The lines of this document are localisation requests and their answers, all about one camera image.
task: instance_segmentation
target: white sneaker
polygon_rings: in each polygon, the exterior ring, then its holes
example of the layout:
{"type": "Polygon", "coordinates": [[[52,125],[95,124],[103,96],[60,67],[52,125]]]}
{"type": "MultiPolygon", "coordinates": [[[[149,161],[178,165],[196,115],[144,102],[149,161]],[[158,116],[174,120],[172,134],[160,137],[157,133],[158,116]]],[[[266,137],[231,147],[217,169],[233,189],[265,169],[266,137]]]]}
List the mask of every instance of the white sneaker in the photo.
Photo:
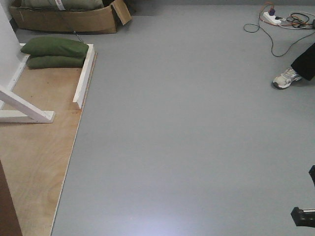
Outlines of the white sneaker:
{"type": "Polygon", "coordinates": [[[299,81],[301,78],[292,67],[289,67],[284,73],[274,79],[273,84],[278,89],[286,89],[293,81],[299,81]]]}

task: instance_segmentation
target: plywood board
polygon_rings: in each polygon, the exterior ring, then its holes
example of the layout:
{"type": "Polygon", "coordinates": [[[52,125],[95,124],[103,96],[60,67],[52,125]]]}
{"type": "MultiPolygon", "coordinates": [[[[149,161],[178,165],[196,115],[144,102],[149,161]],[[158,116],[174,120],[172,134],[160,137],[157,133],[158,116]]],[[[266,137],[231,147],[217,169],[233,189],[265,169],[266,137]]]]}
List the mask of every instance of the plywood board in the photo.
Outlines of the plywood board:
{"type": "Polygon", "coordinates": [[[0,159],[24,236],[51,234],[82,113],[72,103],[80,74],[78,68],[26,68],[13,91],[55,111],[55,120],[0,124],[0,159]]]}

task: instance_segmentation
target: green sandbag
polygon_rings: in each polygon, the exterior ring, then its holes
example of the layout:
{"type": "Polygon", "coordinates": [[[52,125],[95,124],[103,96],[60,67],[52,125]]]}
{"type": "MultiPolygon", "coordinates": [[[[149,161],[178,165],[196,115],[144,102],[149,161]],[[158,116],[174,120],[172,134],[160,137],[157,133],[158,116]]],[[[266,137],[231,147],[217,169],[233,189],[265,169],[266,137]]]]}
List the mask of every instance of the green sandbag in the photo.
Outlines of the green sandbag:
{"type": "Polygon", "coordinates": [[[64,56],[84,58],[88,45],[65,38],[38,37],[31,39],[21,48],[21,52],[32,56],[64,56]]]}
{"type": "Polygon", "coordinates": [[[22,0],[21,7],[36,10],[95,10],[104,5],[102,0],[22,0]]]}
{"type": "Polygon", "coordinates": [[[69,58],[62,56],[30,57],[28,67],[31,69],[82,67],[84,58],[69,58]]]}

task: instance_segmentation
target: black object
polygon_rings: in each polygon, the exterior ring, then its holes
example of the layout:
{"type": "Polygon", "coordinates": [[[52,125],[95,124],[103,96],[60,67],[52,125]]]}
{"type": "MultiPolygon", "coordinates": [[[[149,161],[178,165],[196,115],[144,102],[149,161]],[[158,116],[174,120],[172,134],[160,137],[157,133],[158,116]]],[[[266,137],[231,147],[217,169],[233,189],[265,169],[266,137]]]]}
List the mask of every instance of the black object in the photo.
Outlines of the black object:
{"type": "MultiPolygon", "coordinates": [[[[309,174],[315,184],[315,165],[312,166],[309,174]]],[[[291,216],[296,226],[315,228],[315,209],[300,209],[295,207],[291,212],[291,216]]]]}
{"type": "Polygon", "coordinates": [[[312,168],[310,169],[310,171],[309,171],[309,174],[310,174],[310,176],[311,176],[311,178],[312,178],[312,180],[313,180],[313,183],[314,183],[314,185],[315,185],[315,166],[312,166],[312,168]]]}

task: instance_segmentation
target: white wooden leg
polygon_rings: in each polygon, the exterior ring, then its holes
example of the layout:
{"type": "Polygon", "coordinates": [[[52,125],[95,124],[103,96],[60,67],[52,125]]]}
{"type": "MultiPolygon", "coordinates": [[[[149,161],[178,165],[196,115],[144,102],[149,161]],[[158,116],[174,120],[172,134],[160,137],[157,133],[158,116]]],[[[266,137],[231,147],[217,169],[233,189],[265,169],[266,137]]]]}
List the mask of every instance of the white wooden leg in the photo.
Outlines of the white wooden leg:
{"type": "Polygon", "coordinates": [[[2,122],[21,122],[20,120],[26,120],[32,123],[52,123],[55,116],[55,112],[44,112],[1,85],[0,100],[20,111],[1,111],[0,120],[2,119],[2,122]]]}

